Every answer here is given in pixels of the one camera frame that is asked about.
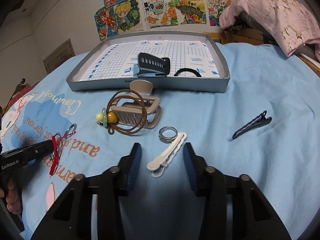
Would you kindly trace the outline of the person's left hand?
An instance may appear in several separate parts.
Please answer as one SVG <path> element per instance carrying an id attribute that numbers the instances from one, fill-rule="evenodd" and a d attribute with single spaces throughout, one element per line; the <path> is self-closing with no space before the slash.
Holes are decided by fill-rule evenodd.
<path id="1" fill-rule="evenodd" d="M 7 202 L 7 210 L 10 213 L 20 215 L 22 213 L 21 194 L 19 193 L 19 189 L 14 178 L 9 178 L 7 188 L 7 193 L 5 193 L 3 189 L 0 189 L 1 198 L 5 198 Z"/>

